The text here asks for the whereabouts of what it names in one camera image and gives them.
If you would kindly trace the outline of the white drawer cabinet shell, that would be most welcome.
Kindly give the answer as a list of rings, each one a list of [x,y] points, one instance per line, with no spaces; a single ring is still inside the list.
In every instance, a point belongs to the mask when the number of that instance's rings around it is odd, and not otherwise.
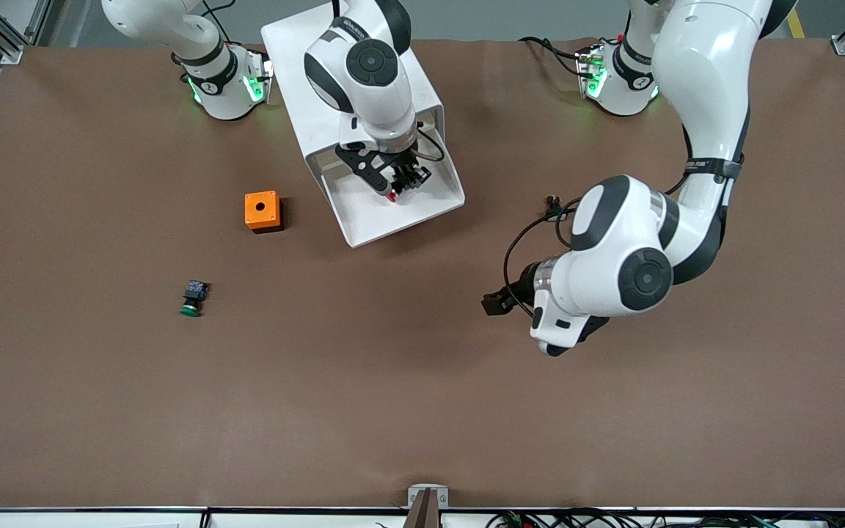
[[[400,0],[328,0],[261,34],[304,160],[339,144],[444,160],[444,108]]]

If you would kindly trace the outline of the green mushroom push button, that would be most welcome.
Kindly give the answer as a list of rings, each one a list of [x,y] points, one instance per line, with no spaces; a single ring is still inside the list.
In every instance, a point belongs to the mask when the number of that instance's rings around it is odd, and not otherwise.
[[[202,304],[207,301],[209,284],[199,280],[188,281],[183,294],[184,302],[179,313],[197,318],[202,315]]]

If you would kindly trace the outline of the orange box with hole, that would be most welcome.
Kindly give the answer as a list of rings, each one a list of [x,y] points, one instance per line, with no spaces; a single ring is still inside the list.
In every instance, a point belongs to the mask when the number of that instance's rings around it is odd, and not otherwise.
[[[285,230],[284,202],[273,190],[244,195],[244,221],[255,234]]]

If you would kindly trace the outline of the grey bracket with brown post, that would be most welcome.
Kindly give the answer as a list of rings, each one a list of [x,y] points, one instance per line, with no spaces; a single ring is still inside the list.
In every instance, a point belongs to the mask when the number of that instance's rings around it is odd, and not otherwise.
[[[442,511],[449,508],[446,485],[419,483],[408,489],[408,514],[403,528],[444,528]]]

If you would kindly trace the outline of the white table edge rail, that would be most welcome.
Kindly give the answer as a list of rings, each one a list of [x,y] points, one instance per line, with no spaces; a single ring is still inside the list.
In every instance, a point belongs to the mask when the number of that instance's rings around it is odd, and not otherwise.
[[[17,507],[0,528],[403,528],[404,507]],[[845,508],[450,507],[444,528],[845,528]]]

